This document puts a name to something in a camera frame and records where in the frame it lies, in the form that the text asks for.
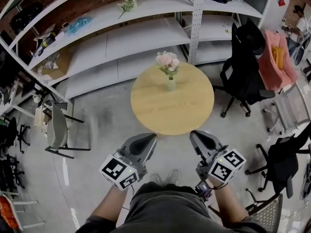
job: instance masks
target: flower vase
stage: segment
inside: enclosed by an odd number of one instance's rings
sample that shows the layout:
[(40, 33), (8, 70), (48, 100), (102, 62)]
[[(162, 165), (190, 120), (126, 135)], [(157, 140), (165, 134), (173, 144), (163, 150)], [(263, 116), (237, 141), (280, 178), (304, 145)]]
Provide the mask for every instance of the flower vase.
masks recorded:
[(176, 83), (175, 83), (175, 79), (174, 78), (169, 78), (168, 82), (167, 82), (167, 89), (169, 91), (174, 91), (176, 89)]

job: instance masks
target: concrete floor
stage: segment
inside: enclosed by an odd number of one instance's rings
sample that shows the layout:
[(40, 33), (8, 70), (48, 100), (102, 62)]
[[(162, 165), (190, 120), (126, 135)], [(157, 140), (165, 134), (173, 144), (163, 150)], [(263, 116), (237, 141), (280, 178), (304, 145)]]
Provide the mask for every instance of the concrete floor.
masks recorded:
[[(207, 74), (212, 84), (221, 85), (219, 74), (222, 65), (222, 63), (210, 64), (200, 69)], [(298, 83), (303, 88), (307, 83), (299, 70), (297, 73)], [(84, 223), (108, 192), (111, 185), (99, 173), (100, 165), (107, 155), (114, 153), (127, 138), (148, 132), (148, 129), (138, 122), (131, 109), (130, 92), (133, 83), (134, 81), (123, 82), (74, 99), (74, 117), (81, 118), (85, 123), (72, 124), (69, 130), (69, 146), (80, 148), (91, 146), (91, 151), (69, 153), (74, 156), (73, 160), (45, 152), (47, 140), (41, 130), (33, 126), (32, 118), (14, 113), (18, 124), (32, 126), (26, 135), (31, 146), (23, 145), (25, 154), (21, 154), (16, 147), (9, 149), (11, 155), (17, 155), (21, 169), (25, 171), (23, 180), (26, 189), (19, 190), (24, 200), (39, 201), (37, 205), (27, 206), (27, 213), (20, 215), (20, 219), (23, 224), (46, 221), (44, 226), (25, 230), (26, 233), (75, 232), (78, 225)], [(305, 98), (311, 105), (310, 94)], [(240, 104), (235, 102), (227, 117), (221, 118), (220, 113), (229, 99), (228, 94), (216, 91), (213, 111), (200, 130), (208, 131), (218, 137), (223, 144), (240, 151), (247, 159), (244, 169), (255, 169), (265, 165), (264, 158), (255, 145), (261, 143), (268, 150), (279, 137), (277, 134), (279, 130), (272, 133), (266, 131), (266, 124), (271, 121), (267, 115), (263, 115), (262, 108), (270, 101), (265, 100), (252, 105), (252, 114), (249, 118), (245, 117)], [(25, 105), (25, 109), (35, 110), (35, 105), (29, 103)], [(299, 155), (298, 159), (300, 168), (293, 179), (294, 196), (288, 200), (286, 192), (283, 191), (282, 220), (279, 227), (281, 233), (299, 231), (311, 215), (310, 207), (306, 208), (305, 202), (300, 200), (300, 189), (308, 158), (306, 155)], [(199, 182), (195, 172), (199, 160), (190, 144), (189, 134), (159, 136), (157, 148), (151, 160), (147, 162), (148, 174), (140, 183), (134, 185), (134, 189), (137, 191), (142, 184), (148, 182), (151, 174), (158, 173), (164, 179), (174, 168), (182, 172), (179, 185), (194, 187)], [(268, 183), (264, 192), (257, 191), (258, 187), (263, 185), (260, 173), (245, 176), (242, 170), (230, 184), (243, 206), (252, 203), (245, 188), (253, 191), (259, 200), (266, 200), (274, 194), (271, 183)], [(129, 189), (124, 207), (129, 208), (131, 198), (132, 190)], [(217, 208), (215, 196), (212, 196), (206, 204), (212, 204)], [(123, 209), (118, 225), (124, 222), (126, 215), (127, 210)]]

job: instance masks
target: chair armrest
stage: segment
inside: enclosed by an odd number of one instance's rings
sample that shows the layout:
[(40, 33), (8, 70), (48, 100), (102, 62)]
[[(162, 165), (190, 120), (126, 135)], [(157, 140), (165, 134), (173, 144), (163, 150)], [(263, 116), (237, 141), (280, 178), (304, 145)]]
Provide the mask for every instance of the chair armrest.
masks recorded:
[(292, 181), (292, 177), (289, 176), (286, 180), (286, 194), (287, 194), (287, 198), (291, 198), (294, 194), (293, 192), (293, 181)]
[(262, 98), (266, 98), (266, 99), (271, 99), (276, 96), (274, 91), (269, 91), (269, 90), (259, 90), (259, 95)]

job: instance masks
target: gray chair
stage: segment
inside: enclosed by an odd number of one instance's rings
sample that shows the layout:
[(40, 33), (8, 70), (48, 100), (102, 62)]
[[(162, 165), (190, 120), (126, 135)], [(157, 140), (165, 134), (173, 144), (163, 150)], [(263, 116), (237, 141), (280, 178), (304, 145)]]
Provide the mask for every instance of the gray chair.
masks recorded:
[(287, 91), (282, 91), (274, 99), (272, 105), (276, 107), (276, 112), (266, 108), (263, 109), (264, 112), (269, 112), (276, 116), (276, 120), (268, 128), (268, 132), (271, 132), (278, 122), (281, 123), (285, 133), (298, 129), (298, 126), (304, 123), (311, 122), (307, 104), (297, 83), (294, 83)]
[(57, 107), (55, 103), (52, 104), (52, 111), (48, 108), (44, 110), (44, 113), (51, 118), (48, 123), (47, 137), (49, 146), (45, 151), (54, 153), (63, 157), (73, 159), (74, 157), (59, 153), (59, 150), (77, 150), (77, 151), (90, 151), (91, 149), (77, 149), (77, 148), (68, 148), (67, 139), (68, 139), (68, 128), (66, 118), (71, 120), (84, 123), (83, 121), (67, 116), (62, 113), (61, 109)]
[[(250, 193), (254, 200), (253, 204), (246, 207), (248, 214), (258, 220), (268, 233), (277, 233), (281, 219), (283, 195), (275, 194), (268, 200), (256, 200), (250, 190), (246, 189), (246, 191)], [(213, 207), (208, 206), (208, 208), (217, 216), (220, 216), (220, 213)]]

